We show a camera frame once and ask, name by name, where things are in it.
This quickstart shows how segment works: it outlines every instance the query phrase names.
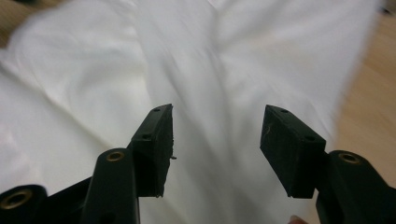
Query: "white cloth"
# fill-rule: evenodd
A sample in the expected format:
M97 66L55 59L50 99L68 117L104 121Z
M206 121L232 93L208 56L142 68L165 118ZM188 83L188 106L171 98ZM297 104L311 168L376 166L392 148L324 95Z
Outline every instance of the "white cloth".
M265 105L328 140L378 1L74 0L33 16L0 52L0 191L50 194L174 105L176 161L142 223L287 223L262 155Z

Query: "wooden surface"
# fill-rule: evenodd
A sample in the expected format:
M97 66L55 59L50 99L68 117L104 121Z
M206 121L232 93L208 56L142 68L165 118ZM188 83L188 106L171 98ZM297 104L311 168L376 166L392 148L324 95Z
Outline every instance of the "wooden surface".
M0 0L0 47L25 18L61 0L35 6ZM346 97L338 123L336 147L370 161L389 185L396 188L396 17L381 16L361 69ZM318 223L311 208L310 223Z

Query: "screw hole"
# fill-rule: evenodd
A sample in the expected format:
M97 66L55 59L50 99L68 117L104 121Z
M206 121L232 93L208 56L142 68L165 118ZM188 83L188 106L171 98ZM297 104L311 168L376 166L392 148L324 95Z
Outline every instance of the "screw hole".
M315 137L313 136L306 136L305 139L311 142L315 141Z
M120 151L115 151L107 155L106 159L108 161L119 161L124 157L124 154Z
M143 139L149 140L151 138L151 134L150 133L143 133L142 137L143 137Z
M361 162L361 160L359 160L359 158L357 158L354 155L349 154L349 153L340 153L340 154L338 154L338 157L341 160L352 163L352 164L358 164Z
M8 197L6 197L0 204L2 209L12 209L19 207L29 201L33 193L30 189L21 189Z
M116 220L116 215L114 213L106 213L100 216L100 224L111 224Z

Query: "black mechanical part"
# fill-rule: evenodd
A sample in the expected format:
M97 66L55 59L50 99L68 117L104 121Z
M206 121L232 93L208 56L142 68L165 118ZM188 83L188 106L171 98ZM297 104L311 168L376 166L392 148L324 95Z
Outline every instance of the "black mechanical part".
M0 195L0 223L30 224L46 200L46 190L38 185L19 186Z
M172 108L154 108L134 135L134 143L99 156L93 178L49 197L36 185L2 193L0 224L139 223L138 197L163 195L173 158Z
M288 110L265 107L261 149L288 196L312 198L322 224L396 223L396 190L363 157L324 152L324 140Z
M14 2L26 4L26 5L34 5L37 3L37 0L13 0Z
M326 141L291 112L265 107L261 149L288 196L312 198Z
M139 197L163 196L170 159L173 157L172 105L152 109L127 148L134 155Z
M126 148L98 157L80 224L140 223L132 161L132 151Z

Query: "crumpled fabric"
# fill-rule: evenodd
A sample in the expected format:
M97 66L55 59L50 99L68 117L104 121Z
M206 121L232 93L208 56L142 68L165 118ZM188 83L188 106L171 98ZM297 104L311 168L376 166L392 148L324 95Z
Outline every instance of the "crumpled fabric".
M158 105L174 106L176 161L142 223L287 223L262 155L265 105L333 149L335 122L379 1L72 0L30 18L0 51L0 191L49 194L126 147Z

